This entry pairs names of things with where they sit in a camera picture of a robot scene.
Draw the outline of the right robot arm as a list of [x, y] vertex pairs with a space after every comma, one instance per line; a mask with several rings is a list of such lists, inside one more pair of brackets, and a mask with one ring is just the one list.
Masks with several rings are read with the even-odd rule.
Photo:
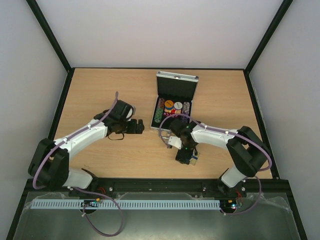
[[196, 163], [198, 144], [212, 145], [229, 152], [233, 166], [217, 180], [217, 189], [224, 196], [237, 190], [241, 181], [255, 177], [265, 162], [272, 165], [270, 150], [250, 127], [228, 130], [176, 119], [169, 129], [174, 136], [169, 138], [168, 145], [178, 149], [175, 160], [181, 164]]

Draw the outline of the aluminium poker case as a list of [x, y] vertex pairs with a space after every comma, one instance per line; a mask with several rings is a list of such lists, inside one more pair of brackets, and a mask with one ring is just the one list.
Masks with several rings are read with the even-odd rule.
[[175, 119], [179, 119], [183, 123], [188, 124], [190, 120], [188, 117], [183, 116], [182, 112], [173, 114], [172, 117], [162, 115], [161, 122], [159, 123], [154, 122], [154, 116], [156, 113], [159, 98], [163, 98], [165, 101], [171, 100], [174, 103], [181, 102], [183, 104], [184, 102], [190, 102], [191, 103], [190, 114], [189, 114], [190, 116], [198, 82], [199, 82], [199, 77], [196, 75], [187, 75], [187, 74], [166, 72], [161, 70], [157, 71], [156, 73], [157, 98], [156, 98], [156, 103], [155, 103], [153, 116], [150, 124], [151, 129], [153, 130], [161, 129], [162, 131], [168, 132], [170, 130], [170, 124]]

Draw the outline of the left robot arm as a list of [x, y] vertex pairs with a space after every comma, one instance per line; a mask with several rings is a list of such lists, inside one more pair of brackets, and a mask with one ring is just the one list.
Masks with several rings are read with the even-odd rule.
[[85, 169], [71, 168], [70, 160], [89, 145], [113, 133], [122, 136], [142, 134], [145, 129], [143, 120], [134, 119], [134, 114], [134, 106], [117, 100], [110, 109], [97, 114], [73, 133], [55, 140], [42, 139], [28, 168], [28, 173], [33, 177], [33, 188], [48, 188], [51, 191], [62, 187], [87, 189], [95, 175]]

